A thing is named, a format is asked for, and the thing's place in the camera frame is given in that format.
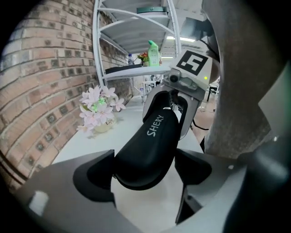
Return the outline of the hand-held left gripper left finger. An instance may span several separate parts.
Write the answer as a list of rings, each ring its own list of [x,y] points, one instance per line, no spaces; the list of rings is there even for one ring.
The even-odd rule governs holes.
[[[73,184],[78,192],[93,202],[114,203],[115,197],[111,192],[114,158],[115,151],[108,150],[77,167],[73,174]]]

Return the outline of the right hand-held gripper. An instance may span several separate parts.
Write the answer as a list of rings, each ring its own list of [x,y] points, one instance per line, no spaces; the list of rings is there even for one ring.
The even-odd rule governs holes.
[[[163,83],[188,96],[178,96],[178,106],[182,109],[179,127],[180,140],[189,131],[200,101],[204,99],[212,70],[212,58],[204,54],[184,50],[169,65],[170,72]],[[152,90],[143,108],[143,123],[159,109],[170,107],[168,91]]]

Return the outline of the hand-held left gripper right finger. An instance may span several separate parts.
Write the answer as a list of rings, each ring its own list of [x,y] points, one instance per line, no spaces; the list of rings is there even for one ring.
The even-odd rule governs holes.
[[[208,178],[212,172],[208,162],[181,149],[176,150],[175,169],[183,185],[198,185]]]

